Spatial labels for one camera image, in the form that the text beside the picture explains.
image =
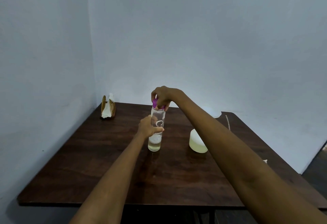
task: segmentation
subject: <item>water bottle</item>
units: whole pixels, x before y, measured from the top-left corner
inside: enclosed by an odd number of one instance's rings
[[[163,125],[164,125],[165,114],[166,114],[166,112],[164,111],[165,106],[162,106],[161,109],[156,110],[157,101],[158,99],[156,98],[152,102],[153,105],[151,110],[151,125],[153,127],[164,127]],[[161,137],[162,137],[162,132],[155,133],[154,135],[149,137],[149,143],[147,147],[149,148],[150,151],[156,152],[160,149]]]

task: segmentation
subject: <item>wooden table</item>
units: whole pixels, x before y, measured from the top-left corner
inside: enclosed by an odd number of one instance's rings
[[[20,205],[79,206],[101,176],[127,147],[139,120],[151,106],[116,103],[116,117],[101,120],[100,107],[87,118],[19,194]],[[235,114],[217,118],[251,147],[287,183],[318,208],[327,200],[297,174]],[[179,108],[169,108],[161,149],[141,150],[127,204],[244,207],[209,152],[199,154],[188,142],[192,125]]]

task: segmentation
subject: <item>purple bottle cap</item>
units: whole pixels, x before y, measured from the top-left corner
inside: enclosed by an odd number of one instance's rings
[[[153,108],[156,108],[156,106],[157,106],[157,101],[158,101],[158,98],[153,99],[153,101],[152,101],[152,107],[153,107]]]

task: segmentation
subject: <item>hand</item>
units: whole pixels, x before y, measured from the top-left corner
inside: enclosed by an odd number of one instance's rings
[[[154,135],[154,133],[161,133],[164,130],[163,127],[153,127],[151,125],[151,115],[149,115],[140,121],[137,133],[143,135],[146,139]]]
[[[158,98],[156,110],[158,110],[161,106],[165,106],[165,111],[168,110],[170,102],[174,96],[174,92],[178,89],[168,88],[166,86],[157,87],[151,93],[151,101],[153,99]]]

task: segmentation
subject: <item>person's left hand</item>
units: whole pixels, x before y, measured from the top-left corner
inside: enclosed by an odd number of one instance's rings
[[[143,135],[146,139],[154,135],[154,133],[161,133],[163,131],[163,127],[153,127],[151,125],[151,115],[149,115],[140,121],[139,130],[137,133]]]

